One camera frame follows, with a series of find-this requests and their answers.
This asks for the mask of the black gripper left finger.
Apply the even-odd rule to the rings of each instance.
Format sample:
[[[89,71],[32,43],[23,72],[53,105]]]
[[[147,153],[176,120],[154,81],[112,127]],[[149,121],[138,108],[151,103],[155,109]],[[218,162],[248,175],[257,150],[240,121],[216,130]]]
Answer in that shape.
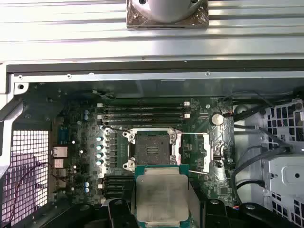
[[[134,177],[104,177],[92,200],[83,199],[67,220],[69,228],[134,228],[131,213]]]

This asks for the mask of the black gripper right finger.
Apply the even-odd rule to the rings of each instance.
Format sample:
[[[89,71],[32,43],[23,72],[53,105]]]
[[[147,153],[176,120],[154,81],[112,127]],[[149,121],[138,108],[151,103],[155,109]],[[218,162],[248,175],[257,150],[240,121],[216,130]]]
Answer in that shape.
[[[292,228],[293,223],[256,203],[239,209],[207,195],[196,184],[189,185],[189,209],[199,228]]]

